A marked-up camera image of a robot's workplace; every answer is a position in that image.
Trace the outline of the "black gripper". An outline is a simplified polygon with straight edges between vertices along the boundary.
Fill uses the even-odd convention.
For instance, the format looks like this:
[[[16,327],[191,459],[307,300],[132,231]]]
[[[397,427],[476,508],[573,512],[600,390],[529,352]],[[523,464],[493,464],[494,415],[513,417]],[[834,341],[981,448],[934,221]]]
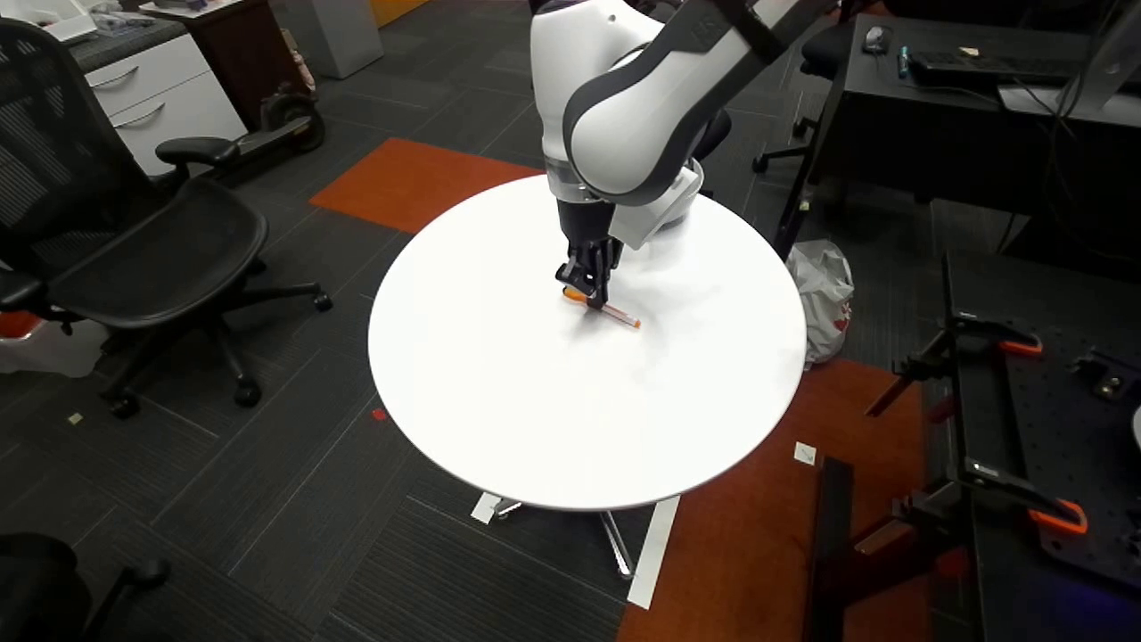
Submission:
[[[568,262],[556,267],[556,278],[573,294],[586,294],[580,273],[594,278],[594,309],[611,308],[611,271],[621,262],[621,244],[611,237],[611,221],[611,202],[561,202]]]

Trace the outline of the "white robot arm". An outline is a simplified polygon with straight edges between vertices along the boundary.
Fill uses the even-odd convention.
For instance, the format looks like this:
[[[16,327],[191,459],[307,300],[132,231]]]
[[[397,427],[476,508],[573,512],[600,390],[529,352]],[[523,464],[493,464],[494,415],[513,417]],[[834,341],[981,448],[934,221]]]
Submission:
[[[568,240],[556,278],[569,294],[611,302],[621,253],[700,195],[725,106],[828,11],[832,0],[679,0],[651,18],[632,0],[530,0],[530,97]]]

